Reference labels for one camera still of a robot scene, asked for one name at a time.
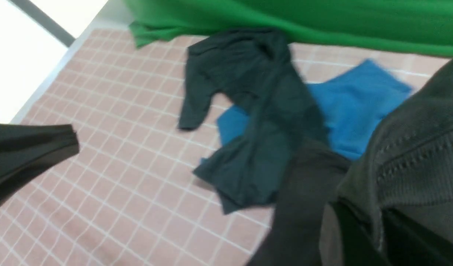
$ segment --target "white wall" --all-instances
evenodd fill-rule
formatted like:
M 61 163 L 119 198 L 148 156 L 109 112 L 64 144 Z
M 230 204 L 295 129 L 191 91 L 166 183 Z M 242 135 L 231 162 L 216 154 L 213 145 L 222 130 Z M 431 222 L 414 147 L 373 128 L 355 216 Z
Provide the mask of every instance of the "white wall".
M 92 30 L 96 28 L 115 28 L 115 29 L 125 29 L 128 30 L 128 26 L 133 22 L 134 18 L 130 11 L 125 6 L 123 0 L 108 0 L 103 8 L 98 12 L 92 22 L 87 26 L 87 28 L 80 34 L 76 39 L 74 44 L 69 47 L 66 54 L 59 61 L 56 66 L 46 75 L 46 79 L 40 84 L 39 88 L 34 91 L 34 93 L 27 97 L 24 105 L 21 106 L 21 109 L 16 113 L 16 115 L 11 120 L 11 123 L 20 123 L 24 116 L 31 109 L 31 106 L 34 102 L 41 97 L 42 94 L 48 89 L 51 83 L 56 79 L 57 75 L 61 69 L 69 62 L 72 56 L 76 51 L 81 47 L 83 42 L 90 35 Z
M 0 0 L 0 123 L 9 123 L 67 47 L 7 0 Z

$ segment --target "white grout line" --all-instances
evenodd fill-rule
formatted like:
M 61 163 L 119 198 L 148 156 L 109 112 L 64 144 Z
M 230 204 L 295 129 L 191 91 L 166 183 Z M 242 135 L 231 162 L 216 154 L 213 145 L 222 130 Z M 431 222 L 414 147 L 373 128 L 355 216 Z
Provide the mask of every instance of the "white grout line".
M 230 231 L 231 225 L 233 224 L 234 220 L 235 220 L 235 217 L 233 215 L 231 215 L 230 220 L 228 221 L 225 230 L 222 232 L 222 238 L 226 239 L 227 233 L 228 233 L 228 231 Z M 215 259 L 217 258 L 217 254 L 220 251 L 220 248 L 221 248 L 222 245 L 223 245 L 223 242 L 219 241 L 217 246 L 215 247 L 215 249 L 213 251 L 213 254 L 212 254 L 212 257 L 210 258 L 210 261 L 208 262 L 209 265 L 212 265 L 215 262 Z
M 104 130 L 102 130 L 102 129 L 98 129 L 98 130 L 99 130 L 100 132 L 102 132 L 102 133 L 107 133 L 106 131 L 104 131 Z M 91 145 L 88 144 L 88 143 L 85 143 L 84 146 L 89 147 L 89 148 L 94 149 L 94 150 L 98 150 L 97 148 L 91 146 Z M 146 148 L 147 150 L 150 150 L 150 151 L 153 152 L 153 153 L 157 153 L 155 150 L 151 150 L 151 148 L 148 148 L 148 147 L 144 147 L 144 148 Z M 117 157 L 115 157 L 114 155 L 109 154 L 109 153 L 106 153 L 106 152 L 104 152 L 104 151 L 102 151 L 102 150 L 98 150 L 98 153 L 101 153 L 101 154 L 106 155 L 106 156 L 108 156 L 108 157 L 110 157 L 110 158 L 112 158 L 112 159 L 119 160 L 119 161 L 121 161 L 121 162 L 123 162 L 123 163 L 125 163 L 125 164 L 130 165 L 130 162 L 127 162 L 127 161 L 125 161 L 125 160 L 122 159 L 122 158 L 117 158 Z M 162 154 L 162 153 L 161 153 L 161 155 L 163 155 L 164 157 L 169 158 L 169 159 L 171 159 L 171 160 L 174 160 L 174 161 L 176 161 L 176 162 L 178 162 L 178 163 L 182 163 L 182 164 L 184 164 L 184 165 L 187 165 L 187 166 L 189 166 L 189 167 L 191 167 L 191 168 L 195 168 L 195 166 L 190 165 L 189 163 L 183 162 L 183 161 L 181 161 L 181 160 L 179 160 L 179 159 L 177 159 L 177 158 L 172 158 L 172 157 L 170 157 L 170 156 L 168 156 L 168 155 L 165 155 L 165 154 Z M 74 163 L 80 165 L 81 167 L 86 167 L 85 165 L 81 165 L 80 162 L 78 162 L 78 161 L 74 161 Z M 139 168 L 139 167 L 136 166 L 136 165 L 131 165 L 131 167 L 132 167 L 132 168 L 135 168 L 135 169 L 137 169 L 137 170 L 140 170 L 140 171 L 142 171 L 142 172 L 146 172 L 146 169 Z M 200 197 L 200 198 L 202 198 L 202 199 L 205 199 L 205 200 L 207 200 L 207 201 L 210 201 L 210 202 L 212 202 L 213 204 L 219 205 L 218 202 L 215 202 L 215 201 L 211 200 L 210 198 L 206 198 L 205 196 L 196 194 L 195 192 L 193 192 L 193 191 L 191 191 L 191 190 L 188 190 L 188 188 L 186 188 L 186 187 L 181 187 L 180 185 L 178 185 L 178 184 L 176 184 L 176 183 L 173 183 L 173 182 L 167 180 L 168 177 L 166 177 L 166 179 L 164 179 L 163 177 L 159 177 L 156 173 L 149 172 L 149 174 L 152 175 L 153 177 L 156 177 L 157 179 L 159 179 L 159 180 L 161 180 L 161 181 L 163 181 L 163 182 L 166 182 L 166 183 L 168 183 L 168 184 L 170 184 L 170 185 L 173 185 L 173 186 L 175 186 L 175 187 L 177 187 L 177 188 L 179 188 L 179 189 L 185 190 L 185 191 L 187 191 L 187 192 L 189 192 L 189 193 L 191 193 L 191 194 L 193 194 L 193 195 L 196 195 L 196 196 L 198 196 L 198 197 Z M 126 187 L 125 185 L 119 184 L 119 186 L 122 187 L 122 188 L 125 188 L 125 189 L 127 189 L 127 190 L 131 190 L 130 188 Z M 135 195 L 138 195 L 139 197 L 144 198 L 144 199 L 151 200 L 151 199 L 148 199 L 148 198 L 144 197 L 143 195 L 139 194 L 137 191 L 133 191 L 133 193 L 134 193 Z M 250 218 L 249 216 L 246 216 L 246 215 L 244 215 L 244 214 L 242 214 L 242 213 L 240 213 L 240 212 L 237 212 L 237 214 L 240 215 L 240 216 L 243 216 L 245 219 L 249 219 L 250 221 L 255 222 L 256 224 L 260 224 L 260 225 L 262 225 L 262 226 L 264 226 L 264 227 L 269 227 L 269 225 L 264 224 L 263 222 L 256 221 L 255 219 L 252 219 L 252 218 Z
M 166 81 L 166 79 L 163 80 L 163 82 L 162 82 L 161 85 L 159 86 L 159 89 L 161 88 L 162 84 L 164 84 L 165 81 Z M 170 101 L 166 104 L 166 106 L 165 106 L 164 109 L 166 109 L 166 108 L 169 106 Z M 154 124 L 157 124 L 157 123 L 161 120 L 161 117 L 162 117 L 162 116 L 159 116 Z M 149 134 L 144 138 L 143 143 L 145 143 L 145 141 L 149 138 L 149 135 L 151 135 L 151 133 L 152 133 L 152 131 L 150 131 Z M 159 150 L 162 150 L 162 149 L 164 148 L 164 146 L 166 146 L 167 140 L 168 140 L 168 138 L 166 138 L 166 139 L 164 140 L 164 143 L 162 143 L 162 145 L 161 145 L 161 147 L 159 148 Z M 156 152 L 156 155 L 154 156 L 154 159 L 150 162 L 150 164 L 149 164 L 149 166 L 147 167 L 146 171 L 149 172 L 149 170 L 150 170 L 151 167 L 154 165 L 154 162 L 156 161 L 156 159 L 157 159 L 157 157 L 158 157 L 159 155 L 160 155 L 160 153 Z M 169 174 L 170 174 L 173 170 L 174 170 L 174 165 L 172 165 L 172 168 L 171 168 L 170 172 L 169 172 L 167 175 L 169 176 Z M 142 182 L 143 182 L 143 180 L 140 179 L 139 182 L 138 182 L 138 184 L 135 186 L 134 191 L 136 191 L 136 190 L 139 188 L 139 186 L 142 184 Z M 157 191 L 156 195 L 154 196 L 154 199 L 153 199 L 153 200 L 155 200 L 155 199 L 157 198 L 157 196 L 159 195 L 160 191 L 163 189 L 164 184 L 165 184 L 165 183 L 163 183 L 163 184 L 161 185 L 161 187 L 160 187 L 159 190 Z M 134 193 L 130 196 L 130 199 L 127 200 L 127 203 L 125 204 L 125 206 L 123 207 L 123 209 L 125 209 L 125 207 L 127 206 L 128 202 L 132 199 L 133 195 L 134 195 Z M 142 216 L 142 218 L 138 221 L 137 227 L 136 227 L 135 230 L 132 232 L 132 235 L 131 235 L 130 238 L 128 239 L 126 246 L 123 247 L 122 252 L 121 252 L 120 255 L 118 256 L 118 258 L 115 259 L 115 260 L 112 262 L 112 265 L 115 264 L 115 263 L 120 259 L 120 257 L 122 256 L 123 252 L 125 252 L 125 250 L 126 250 L 128 244 L 132 241 L 133 237 L 135 236 L 136 231 L 138 230 L 138 228 L 139 228 L 139 226 L 140 226 L 140 224 L 141 224 L 141 222 L 142 222 L 142 220 L 143 220 L 143 217 L 149 212 L 149 210 L 151 209 L 151 206 L 152 206 L 152 205 L 150 205 L 150 206 L 148 207 L 148 209 L 146 210 L 146 213 L 145 213 L 145 214 Z
M 114 102 L 113 105 L 110 107 L 110 111 L 114 108 L 115 103 L 116 103 L 116 102 Z M 107 137 L 107 139 L 104 141 L 104 143 L 102 144 L 101 147 L 103 147 L 103 146 L 105 145 L 105 143 L 107 143 L 107 141 L 110 139 L 110 137 L 113 136 L 112 133 L 113 133 L 114 130 L 115 130 L 115 128 L 113 128 L 113 130 L 112 130 L 111 133 L 108 133 L 108 134 L 107 134 L 108 137 Z M 130 130 L 130 132 L 128 133 L 128 135 L 126 136 L 126 138 L 131 134 L 131 132 L 132 132 L 133 130 L 134 130 L 134 128 L 132 128 L 132 129 Z M 121 143 L 120 147 L 118 148 L 117 153 L 118 153 L 119 150 L 122 148 L 123 144 L 125 143 L 126 138 L 125 138 L 125 139 L 122 139 L 122 143 Z M 90 161 L 90 162 L 87 164 L 87 166 L 82 166 L 82 167 L 84 168 L 84 171 L 87 171 L 87 170 L 88 170 L 88 166 L 91 164 L 92 161 Z M 109 166 L 110 166 L 110 163 L 108 163 L 108 164 L 105 166 L 105 168 L 104 168 L 103 170 L 101 170 L 101 173 L 100 173 L 100 174 L 102 175 L 102 173 L 104 173 L 105 170 L 107 170 L 107 168 L 108 168 Z M 128 169 L 129 169 L 129 168 L 127 167 L 127 168 L 123 171 L 122 175 L 124 175 Z M 91 192 L 92 192 L 93 189 L 95 188 L 95 185 L 96 185 L 96 183 L 95 183 L 94 186 L 92 187 L 91 191 L 90 191 L 89 193 L 87 193 L 86 198 L 87 198 L 89 195 L 91 195 Z M 103 206 L 104 206 L 104 205 L 109 205 L 109 204 L 107 204 L 107 200 L 110 198 L 110 196 L 112 195 L 112 193 L 113 193 L 113 191 L 115 190 L 115 188 L 117 188 L 116 185 L 114 185 L 114 186 L 112 187 L 112 189 L 108 192 L 107 197 L 105 198 L 105 200 L 102 201 L 102 204 L 101 204 L 100 208 L 98 209 L 98 211 L 96 212 L 95 216 L 93 217 L 92 221 L 97 217 L 97 215 L 98 215 L 98 214 L 100 213 L 100 211 L 103 209 Z M 110 227 L 110 229 L 108 229 L 107 232 L 110 232 L 110 231 L 113 229 L 113 227 L 115 226 L 115 224 L 116 224 L 116 222 L 118 221 L 119 217 L 120 217 L 120 215 L 118 215 L 118 216 L 115 218 L 115 220 L 113 221 L 112 226 Z M 87 227 L 87 228 L 82 232 L 82 234 L 80 234 L 80 235 L 75 239 L 75 241 L 77 242 L 78 239 L 80 238 L 80 236 L 82 236 L 89 228 L 90 228 L 90 227 Z M 106 239 L 106 236 L 101 240 L 100 244 L 99 244 L 98 246 L 96 246 L 93 250 L 98 249 L 98 248 L 105 242 L 105 239 Z
M 20 264 L 23 264 L 23 265 L 26 265 L 26 266 L 29 266 L 24 260 L 23 258 L 21 258 L 20 254 L 18 254 L 17 252 L 14 252 L 12 251 L 12 247 L 7 243 L 7 241 L 5 241 L 3 239 L 3 236 L 0 236 L 0 243 L 3 244 L 7 249 L 8 249 L 8 253 L 13 253 L 21 262 Z

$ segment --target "shirt sleeve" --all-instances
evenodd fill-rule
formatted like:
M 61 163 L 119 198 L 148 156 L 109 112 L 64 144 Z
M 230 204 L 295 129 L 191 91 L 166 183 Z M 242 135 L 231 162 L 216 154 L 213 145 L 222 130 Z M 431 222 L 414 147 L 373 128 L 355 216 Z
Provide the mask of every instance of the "shirt sleeve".
M 218 91 L 206 73 L 189 58 L 185 68 L 185 98 L 179 117 L 179 129 L 195 130 L 210 109 L 212 96 Z

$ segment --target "black object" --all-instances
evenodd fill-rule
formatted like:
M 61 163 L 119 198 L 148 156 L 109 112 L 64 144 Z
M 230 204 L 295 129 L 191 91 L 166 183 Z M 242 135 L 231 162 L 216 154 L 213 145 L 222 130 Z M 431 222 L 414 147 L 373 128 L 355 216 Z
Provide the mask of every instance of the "black object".
M 350 165 L 324 144 L 305 139 L 284 175 L 271 231 L 248 266 L 320 265 L 323 207 Z
M 243 136 L 194 170 L 216 187 L 225 214 L 274 202 L 304 136 L 327 143 L 322 114 L 290 60 L 286 36 L 271 28 L 229 30 L 189 47 L 179 128 L 198 128 L 217 92 L 250 116 Z
M 272 229 L 249 266 L 453 266 L 453 60 L 382 120 L 348 171 L 334 167 L 340 159 L 326 147 L 309 149 L 308 155 L 302 149 L 298 157 L 328 154 L 321 160 L 328 167 L 310 174 L 321 167 L 318 161 L 309 170 L 292 162 Z M 306 185 L 325 195 L 303 200 L 311 193 Z M 336 195 L 330 193 L 335 189 Z M 330 195 L 319 233 L 318 210 Z M 313 204 L 318 206 L 310 212 Z
M 35 177 L 78 153 L 70 125 L 0 124 L 0 206 Z

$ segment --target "green cloth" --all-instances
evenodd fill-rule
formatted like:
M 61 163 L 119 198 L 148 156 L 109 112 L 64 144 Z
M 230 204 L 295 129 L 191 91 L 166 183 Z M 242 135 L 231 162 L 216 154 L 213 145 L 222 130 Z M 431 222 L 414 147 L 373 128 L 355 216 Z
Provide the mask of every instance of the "green cloth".
M 453 0 L 125 0 L 138 47 L 183 34 L 277 27 L 291 42 L 453 56 Z

